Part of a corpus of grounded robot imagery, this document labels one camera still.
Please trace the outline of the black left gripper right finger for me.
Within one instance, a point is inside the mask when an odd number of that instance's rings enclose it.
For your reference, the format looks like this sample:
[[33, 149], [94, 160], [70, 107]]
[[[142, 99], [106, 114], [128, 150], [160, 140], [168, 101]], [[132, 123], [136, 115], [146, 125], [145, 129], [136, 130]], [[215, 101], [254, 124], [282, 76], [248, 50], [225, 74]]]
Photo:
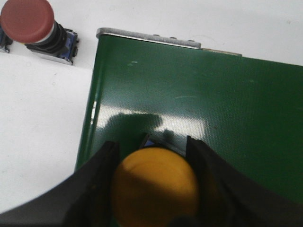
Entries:
[[199, 185], [204, 227], [301, 227], [303, 206], [237, 171], [206, 143], [187, 138], [186, 160]]

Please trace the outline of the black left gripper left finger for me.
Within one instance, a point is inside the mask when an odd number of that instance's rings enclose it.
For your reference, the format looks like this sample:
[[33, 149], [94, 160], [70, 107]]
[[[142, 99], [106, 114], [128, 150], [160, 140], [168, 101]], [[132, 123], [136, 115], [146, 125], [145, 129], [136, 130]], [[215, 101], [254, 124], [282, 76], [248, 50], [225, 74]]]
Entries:
[[93, 157], [43, 195], [0, 215], [2, 227], [108, 227], [110, 182], [119, 144], [107, 141]]

